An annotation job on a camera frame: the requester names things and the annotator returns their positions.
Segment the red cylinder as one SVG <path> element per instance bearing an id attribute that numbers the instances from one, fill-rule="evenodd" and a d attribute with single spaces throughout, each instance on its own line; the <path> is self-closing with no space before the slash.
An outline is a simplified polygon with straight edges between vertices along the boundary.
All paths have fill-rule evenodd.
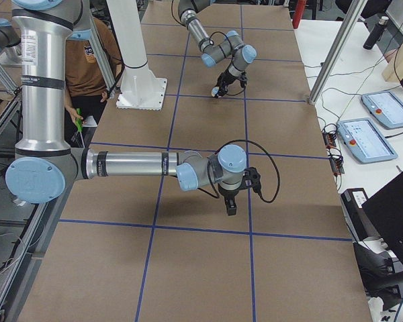
<path id="1" fill-rule="evenodd" d="M 298 29 L 306 7 L 306 2 L 307 0 L 297 0 L 295 12 L 292 18 L 292 26 L 294 29 Z"/>

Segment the orange black connector board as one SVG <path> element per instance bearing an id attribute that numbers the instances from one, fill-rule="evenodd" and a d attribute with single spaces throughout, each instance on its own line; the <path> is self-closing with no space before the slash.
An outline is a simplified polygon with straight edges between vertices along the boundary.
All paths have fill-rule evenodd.
<path id="1" fill-rule="evenodd" d="M 340 148 L 337 146 L 336 139 L 338 136 L 337 125 L 334 123 L 327 123 L 322 128 L 322 138 L 324 140 L 328 160 L 334 176 L 341 176 L 344 174 L 343 163 L 344 158 Z"/>

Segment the black white device box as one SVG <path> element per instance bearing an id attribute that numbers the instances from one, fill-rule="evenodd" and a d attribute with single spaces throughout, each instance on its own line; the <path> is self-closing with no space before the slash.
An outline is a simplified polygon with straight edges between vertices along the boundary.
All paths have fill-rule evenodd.
<path id="1" fill-rule="evenodd" d="M 341 193 L 345 220 L 356 241 L 377 236 L 377 231 L 368 219 L 362 205 L 368 200 L 364 188 L 346 189 Z"/>

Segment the person in brown shirt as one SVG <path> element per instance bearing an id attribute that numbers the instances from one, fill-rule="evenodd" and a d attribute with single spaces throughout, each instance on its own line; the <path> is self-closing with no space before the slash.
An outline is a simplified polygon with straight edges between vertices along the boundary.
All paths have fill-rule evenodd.
<path id="1" fill-rule="evenodd" d="M 66 120 L 101 118 L 108 99 L 107 87 L 88 40 L 66 41 L 64 108 Z"/>

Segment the near blue teach pendant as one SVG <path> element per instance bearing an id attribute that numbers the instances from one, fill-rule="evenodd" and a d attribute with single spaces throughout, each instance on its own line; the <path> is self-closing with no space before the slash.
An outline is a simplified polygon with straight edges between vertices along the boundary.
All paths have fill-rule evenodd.
<path id="1" fill-rule="evenodd" d="M 398 157 L 370 118 L 339 121 L 337 130 L 343 143 L 360 163 L 390 161 Z"/>

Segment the blue teach pendant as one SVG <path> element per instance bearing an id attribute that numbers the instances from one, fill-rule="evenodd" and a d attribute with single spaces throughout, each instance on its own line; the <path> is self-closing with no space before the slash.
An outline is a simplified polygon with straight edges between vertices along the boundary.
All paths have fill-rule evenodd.
<path id="1" fill-rule="evenodd" d="M 391 91 L 363 94 L 362 104 L 387 129 L 403 127 L 403 102 Z"/>
<path id="2" fill-rule="evenodd" d="M 398 157 L 370 118 L 339 121 L 337 130 L 343 143 L 360 163 L 390 161 Z"/>

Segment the black water bottle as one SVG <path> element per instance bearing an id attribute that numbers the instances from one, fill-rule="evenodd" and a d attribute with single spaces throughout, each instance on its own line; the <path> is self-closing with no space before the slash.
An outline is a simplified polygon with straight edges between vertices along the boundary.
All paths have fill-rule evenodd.
<path id="1" fill-rule="evenodd" d="M 380 38 L 384 34 L 389 20 L 390 19 L 388 16 L 386 15 L 381 16 L 379 21 L 374 25 L 366 41 L 364 42 L 363 44 L 364 49 L 371 50 L 374 47 L 374 45 L 380 40 Z"/>

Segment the far blue teach pendant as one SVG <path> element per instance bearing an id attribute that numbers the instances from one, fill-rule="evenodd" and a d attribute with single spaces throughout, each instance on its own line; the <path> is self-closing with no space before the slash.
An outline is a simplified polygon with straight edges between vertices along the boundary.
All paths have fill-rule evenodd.
<path id="1" fill-rule="evenodd" d="M 403 127 L 403 102 L 391 91 L 363 94 L 362 104 L 387 129 Z"/>

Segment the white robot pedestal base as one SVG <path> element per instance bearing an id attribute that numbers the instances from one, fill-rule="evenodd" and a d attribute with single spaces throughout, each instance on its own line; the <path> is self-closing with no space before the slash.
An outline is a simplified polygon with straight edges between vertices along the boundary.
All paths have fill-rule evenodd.
<path id="1" fill-rule="evenodd" d="M 110 0 L 107 6 L 123 60 L 117 107 L 162 109 L 167 79 L 157 78 L 149 68 L 136 2 Z"/>

